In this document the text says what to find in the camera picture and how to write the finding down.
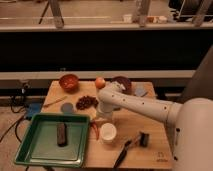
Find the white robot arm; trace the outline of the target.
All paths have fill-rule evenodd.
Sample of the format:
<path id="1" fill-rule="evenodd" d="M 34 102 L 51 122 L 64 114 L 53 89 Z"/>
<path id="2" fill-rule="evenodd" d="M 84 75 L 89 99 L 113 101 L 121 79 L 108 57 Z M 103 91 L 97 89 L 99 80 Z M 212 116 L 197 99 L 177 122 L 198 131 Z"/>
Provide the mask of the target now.
<path id="1" fill-rule="evenodd" d="M 213 100 L 194 98 L 176 103 L 122 93 L 109 83 L 97 93 L 98 112 L 110 116 L 116 106 L 175 126 L 173 171 L 213 171 Z"/>

